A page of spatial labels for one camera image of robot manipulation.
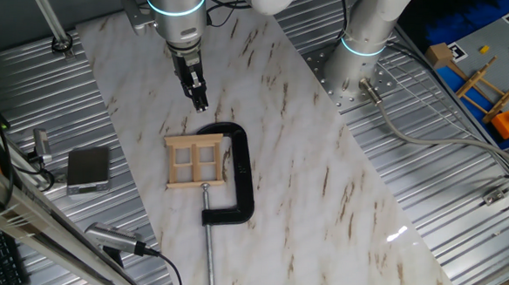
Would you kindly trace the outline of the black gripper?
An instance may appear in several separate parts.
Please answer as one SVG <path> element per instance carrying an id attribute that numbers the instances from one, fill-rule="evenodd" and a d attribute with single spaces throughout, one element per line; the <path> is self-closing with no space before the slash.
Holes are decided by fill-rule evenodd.
<path id="1" fill-rule="evenodd" d="M 204 112 L 208 108 L 208 102 L 200 52 L 172 50 L 171 53 L 174 72 L 180 80 L 183 92 L 191 99 L 197 112 Z"/>

